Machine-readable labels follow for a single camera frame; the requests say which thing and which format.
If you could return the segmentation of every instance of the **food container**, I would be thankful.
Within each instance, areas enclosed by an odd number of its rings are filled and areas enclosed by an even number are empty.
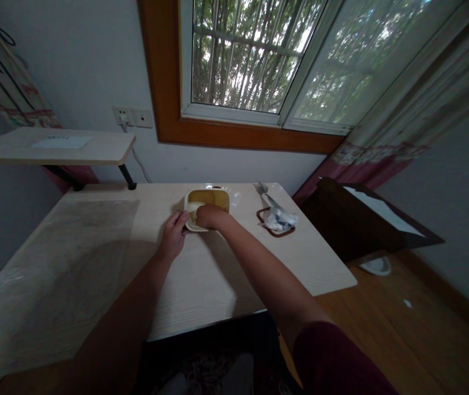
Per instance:
[[[187,229],[193,232],[207,232],[208,229],[196,225],[196,211],[198,207],[205,204],[214,204],[225,212],[229,213],[229,193],[223,189],[217,188],[203,188],[194,189],[185,195],[185,210],[189,212],[189,219],[187,220]]]

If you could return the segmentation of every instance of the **wall socket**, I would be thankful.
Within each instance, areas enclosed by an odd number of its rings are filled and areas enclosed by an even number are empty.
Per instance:
[[[152,127],[150,111],[132,109],[132,112],[134,113],[134,121],[137,127]]]
[[[112,111],[114,112],[115,121],[118,125],[121,124],[121,114],[125,114],[127,118],[127,126],[134,126],[134,114],[131,108],[128,107],[119,107],[119,106],[112,106]]]

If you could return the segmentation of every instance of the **sleeve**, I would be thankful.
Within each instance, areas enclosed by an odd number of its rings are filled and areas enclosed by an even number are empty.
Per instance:
[[[331,323],[305,327],[295,340],[293,360],[307,393],[397,394],[374,363]]]

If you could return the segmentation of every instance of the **curtain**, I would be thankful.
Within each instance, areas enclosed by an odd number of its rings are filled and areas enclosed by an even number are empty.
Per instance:
[[[469,114],[469,24],[394,110],[359,124],[293,196],[300,206],[322,177],[375,189]]]
[[[0,113],[14,128],[62,128],[55,112],[32,82],[23,62],[12,52],[11,47],[14,46],[15,41],[0,28]],[[61,167],[81,183],[99,183],[90,166]],[[47,169],[43,170],[63,193],[68,191],[68,183]]]

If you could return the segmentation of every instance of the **power cord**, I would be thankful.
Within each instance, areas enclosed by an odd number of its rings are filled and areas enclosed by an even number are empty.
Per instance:
[[[126,114],[119,114],[119,118],[121,119],[121,129],[123,129],[123,132],[128,133],[128,130],[126,129],[126,125],[129,121],[128,117],[126,116]],[[150,179],[150,176],[148,175],[147,170],[145,169],[145,165],[143,164],[141,159],[139,159],[139,156],[137,156],[137,153],[134,147],[132,147],[132,154],[134,158],[136,159],[137,164],[140,166],[141,171],[143,172],[143,175],[145,177],[145,180],[147,180],[149,184],[152,184],[152,180]]]

